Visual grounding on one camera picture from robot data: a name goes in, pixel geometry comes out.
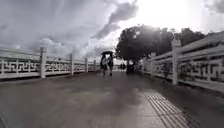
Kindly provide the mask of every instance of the tree canopy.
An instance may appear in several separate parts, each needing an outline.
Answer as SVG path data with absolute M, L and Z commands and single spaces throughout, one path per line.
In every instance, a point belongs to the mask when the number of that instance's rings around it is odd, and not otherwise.
M 178 35 L 180 35 L 182 45 L 205 37 L 203 33 L 193 32 L 190 28 L 183 28 Z M 172 30 L 167 28 L 154 28 L 146 25 L 126 28 L 120 34 L 116 56 L 123 60 L 138 61 L 153 52 L 160 55 L 171 51 L 172 40 Z

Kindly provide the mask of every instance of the umbrella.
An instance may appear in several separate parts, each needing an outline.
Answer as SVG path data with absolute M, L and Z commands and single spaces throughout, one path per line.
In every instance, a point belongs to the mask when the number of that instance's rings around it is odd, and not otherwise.
M 113 54 L 113 52 L 112 52 L 112 51 L 104 51 L 104 52 L 102 52 L 101 54 L 102 54 L 102 55 Z

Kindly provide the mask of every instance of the wet pavement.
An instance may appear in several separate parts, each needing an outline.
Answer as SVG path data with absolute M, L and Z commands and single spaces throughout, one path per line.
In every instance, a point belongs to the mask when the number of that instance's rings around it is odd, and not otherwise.
M 8 128 L 224 126 L 222 98 L 123 72 L 16 85 L 0 87 L 0 116 Z

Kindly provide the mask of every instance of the person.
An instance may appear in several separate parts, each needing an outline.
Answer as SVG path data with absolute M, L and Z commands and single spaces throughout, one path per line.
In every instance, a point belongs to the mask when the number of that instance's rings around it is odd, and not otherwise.
M 110 68 L 110 76 L 112 76 L 112 70 L 113 70 L 113 66 L 114 66 L 114 62 L 113 62 L 113 54 L 110 54 L 109 58 L 108 58 L 108 66 Z
M 107 59 L 106 55 L 102 55 L 101 61 L 100 61 L 100 67 L 103 72 L 103 76 L 106 75 L 106 70 L 107 70 Z

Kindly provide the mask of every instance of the railing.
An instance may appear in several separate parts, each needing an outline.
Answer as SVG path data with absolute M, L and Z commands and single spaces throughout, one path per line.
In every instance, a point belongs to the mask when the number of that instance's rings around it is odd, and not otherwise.
M 100 70 L 99 64 L 94 62 L 52 57 L 46 54 L 44 48 L 40 54 L 24 53 L 0 49 L 0 79 L 48 75 L 74 74 Z
M 224 85 L 224 32 L 144 60 L 143 72 L 180 82 Z

